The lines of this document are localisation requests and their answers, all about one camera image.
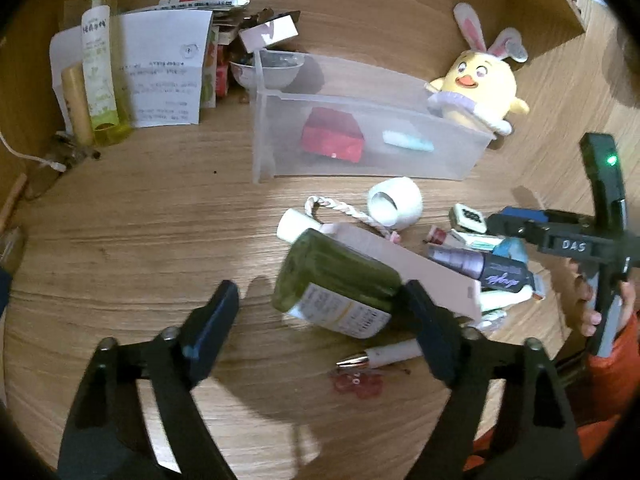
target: bowl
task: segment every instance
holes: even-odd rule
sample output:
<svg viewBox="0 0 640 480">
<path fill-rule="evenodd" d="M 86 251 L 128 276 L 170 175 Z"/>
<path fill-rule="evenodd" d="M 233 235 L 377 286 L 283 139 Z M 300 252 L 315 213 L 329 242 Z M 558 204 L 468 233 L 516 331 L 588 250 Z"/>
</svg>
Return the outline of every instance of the bowl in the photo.
<svg viewBox="0 0 640 480">
<path fill-rule="evenodd" d="M 289 53 L 265 52 L 261 55 L 262 73 L 264 74 L 264 86 L 269 90 L 282 90 L 286 88 L 298 75 L 300 67 L 305 62 L 303 56 Z M 240 86 L 247 90 L 253 90 L 257 86 L 255 66 L 230 62 L 231 73 Z"/>
</svg>

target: white bowl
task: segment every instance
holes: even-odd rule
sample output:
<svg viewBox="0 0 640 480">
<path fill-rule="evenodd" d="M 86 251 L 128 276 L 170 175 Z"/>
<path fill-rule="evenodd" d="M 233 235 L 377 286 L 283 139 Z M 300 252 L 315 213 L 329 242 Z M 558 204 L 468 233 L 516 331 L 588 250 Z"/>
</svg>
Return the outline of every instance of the white bowl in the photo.
<svg viewBox="0 0 640 480">
<path fill-rule="evenodd" d="M 300 67 L 305 62 L 303 56 L 297 54 L 291 54 L 287 56 L 289 62 L 295 62 L 295 65 L 290 66 L 263 66 L 262 73 L 264 74 L 264 86 L 270 90 L 282 90 L 286 88 L 298 75 Z M 239 63 L 230 62 L 231 73 L 234 75 L 234 79 L 238 81 L 238 84 L 246 88 L 247 90 L 253 90 L 257 86 L 255 79 L 255 66 L 241 65 Z"/>
</svg>

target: transparent plastic bin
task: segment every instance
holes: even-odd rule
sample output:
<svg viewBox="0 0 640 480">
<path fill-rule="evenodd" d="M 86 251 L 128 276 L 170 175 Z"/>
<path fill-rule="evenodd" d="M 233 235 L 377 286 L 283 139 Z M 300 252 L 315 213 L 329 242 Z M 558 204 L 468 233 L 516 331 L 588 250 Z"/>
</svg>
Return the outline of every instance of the transparent plastic bin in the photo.
<svg viewBox="0 0 640 480">
<path fill-rule="evenodd" d="M 251 95 L 255 182 L 277 175 L 329 174 L 462 180 L 494 138 L 428 107 L 430 94 L 421 79 L 336 57 L 267 50 L 259 54 L 254 56 L 257 85 Z M 274 68 L 280 64 L 288 66 Z M 286 88 L 277 89 L 274 86 L 287 82 L 281 70 L 298 72 Z M 344 140 L 341 131 L 352 130 L 355 120 L 362 133 L 357 162 L 339 158 L 342 153 L 309 151 L 303 135 L 308 140 L 313 111 L 314 117 L 333 117 L 323 131 L 338 131 L 338 140 Z M 412 146 L 418 142 L 431 151 L 399 147 L 399 141 Z"/>
</svg>

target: black handheld device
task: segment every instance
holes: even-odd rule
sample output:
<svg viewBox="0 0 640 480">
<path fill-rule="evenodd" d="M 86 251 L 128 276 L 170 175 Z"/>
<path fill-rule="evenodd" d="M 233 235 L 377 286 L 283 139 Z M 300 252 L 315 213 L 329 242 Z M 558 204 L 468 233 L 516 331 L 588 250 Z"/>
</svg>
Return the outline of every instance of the black handheld device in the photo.
<svg viewBox="0 0 640 480">
<path fill-rule="evenodd" d="M 616 336 L 622 300 L 618 282 L 640 260 L 640 240 L 627 228 L 625 185 L 613 137 L 586 133 L 580 140 L 582 163 L 591 183 L 594 216 L 557 210 L 507 208 L 489 216 L 489 232 L 524 238 L 542 253 L 580 262 L 594 295 L 590 306 L 602 322 L 587 350 L 608 357 Z"/>
</svg>

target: human hand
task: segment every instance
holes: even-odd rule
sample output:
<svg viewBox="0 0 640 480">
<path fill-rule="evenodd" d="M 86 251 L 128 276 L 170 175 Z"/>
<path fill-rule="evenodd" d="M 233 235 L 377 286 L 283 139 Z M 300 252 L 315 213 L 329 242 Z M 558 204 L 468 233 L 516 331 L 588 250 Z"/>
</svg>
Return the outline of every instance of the human hand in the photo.
<svg viewBox="0 0 640 480">
<path fill-rule="evenodd" d="M 569 268 L 578 273 L 578 263 L 571 261 Z M 596 327 L 602 321 L 602 316 L 592 308 L 587 306 L 587 302 L 593 298 L 593 289 L 587 284 L 584 276 L 578 275 L 575 279 L 575 292 L 578 296 L 578 307 L 580 308 L 580 332 L 585 337 L 591 337 L 596 332 Z M 636 303 L 636 288 L 633 282 L 620 282 L 620 297 L 622 298 L 622 309 L 616 333 L 620 332 L 629 322 Z"/>
</svg>

